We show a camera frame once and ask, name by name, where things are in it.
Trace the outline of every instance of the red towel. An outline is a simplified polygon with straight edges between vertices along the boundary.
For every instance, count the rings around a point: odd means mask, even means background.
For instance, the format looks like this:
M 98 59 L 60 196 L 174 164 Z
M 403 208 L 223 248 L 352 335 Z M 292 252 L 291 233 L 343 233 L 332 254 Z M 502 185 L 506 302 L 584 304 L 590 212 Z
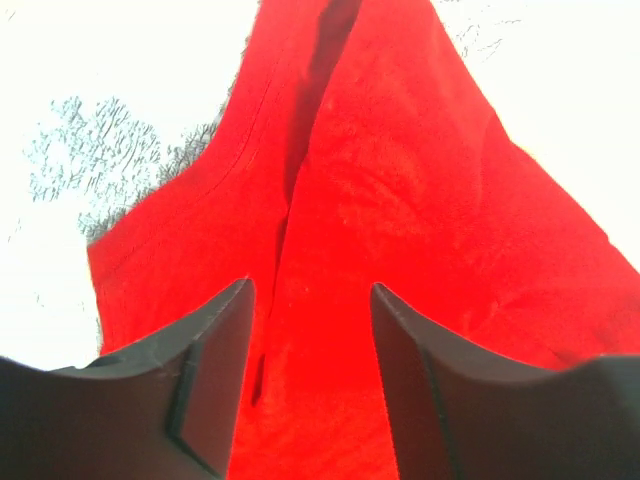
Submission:
M 428 2 L 262 3 L 211 145 L 90 250 L 105 352 L 255 280 L 232 480 L 397 478 L 376 281 L 537 365 L 640 350 L 640 276 L 511 143 Z

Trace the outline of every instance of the white surface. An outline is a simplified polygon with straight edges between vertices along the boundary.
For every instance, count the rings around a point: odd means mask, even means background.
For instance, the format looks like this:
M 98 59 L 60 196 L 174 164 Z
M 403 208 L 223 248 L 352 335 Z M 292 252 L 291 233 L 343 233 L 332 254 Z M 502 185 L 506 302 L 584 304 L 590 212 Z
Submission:
M 0 354 L 44 369 L 83 365 L 99 338 L 85 237 L 74 218 L 97 211 L 102 221 L 162 183 L 159 169 L 172 161 L 167 152 L 184 142 L 185 132 L 212 122 L 224 104 L 256 1 L 0 2 L 0 156 L 3 165 L 15 166 L 0 180 L 0 240 L 10 240 L 0 242 Z M 437 9 L 512 138 L 640 267 L 634 25 L 640 7 L 606 0 L 463 0 L 439 1 Z M 68 97 L 81 102 L 72 110 L 50 106 Z M 83 165 L 95 158 L 74 150 L 77 142 L 69 137 L 90 141 L 94 123 L 102 128 L 96 112 L 108 98 L 137 119 L 131 128 L 153 127 L 152 150 L 161 160 L 144 152 L 126 175 L 118 152 L 102 170 Z M 69 115 L 82 117 L 83 129 L 70 130 Z M 69 182 L 56 190 L 55 202 L 32 205 L 25 165 L 40 169 L 38 185 L 55 187 L 78 162 L 86 182 Z M 105 172 L 115 175 L 106 187 L 93 182 Z M 144 178 L 142 190 L 134 177 Z M 112 185 L 124 193 L 103 195 Z

